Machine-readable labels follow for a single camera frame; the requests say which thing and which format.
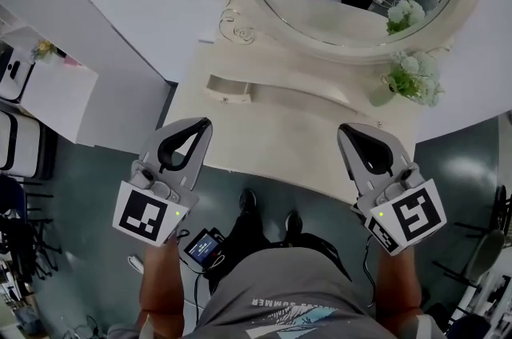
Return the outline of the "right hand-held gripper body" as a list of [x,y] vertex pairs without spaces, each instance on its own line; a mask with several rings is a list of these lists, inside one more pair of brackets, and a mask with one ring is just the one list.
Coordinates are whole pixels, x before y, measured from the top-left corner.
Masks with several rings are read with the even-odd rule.
[[424,179],[416,164],[363,194],[353,210],[390,255],[418,244],[447,223],[434,181]]

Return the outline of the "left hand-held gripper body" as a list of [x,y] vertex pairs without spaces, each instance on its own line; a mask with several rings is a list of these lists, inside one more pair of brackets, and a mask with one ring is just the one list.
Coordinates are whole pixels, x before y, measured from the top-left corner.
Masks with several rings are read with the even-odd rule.
[[164,245],[199,201],[185,181],[176,173],[134,161],[130,180],[121,182],[112,226],[146,244]]

